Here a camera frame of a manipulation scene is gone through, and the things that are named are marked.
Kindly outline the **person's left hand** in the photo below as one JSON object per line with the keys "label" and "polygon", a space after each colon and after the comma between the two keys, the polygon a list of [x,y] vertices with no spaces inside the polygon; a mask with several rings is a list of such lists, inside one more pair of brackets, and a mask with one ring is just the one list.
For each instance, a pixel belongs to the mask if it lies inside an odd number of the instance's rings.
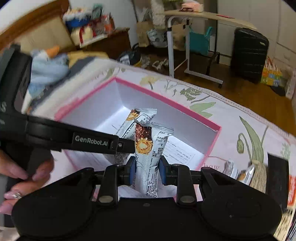
{"label": "person's left hand", "polygon": [[34,158],[40,158],[41,164],[35,173],[29,174],[18,166],[8,155],[1,151],[1,174],[13,179],[20,179],[21,182],[9,188],[4,194],[4,201],[1,204],[1,214],[11,215],[15,203],[20,197],[30,194],[42,188],[51,177],[54,169],[54,158],[49,150],[36,149],[33,152]]}

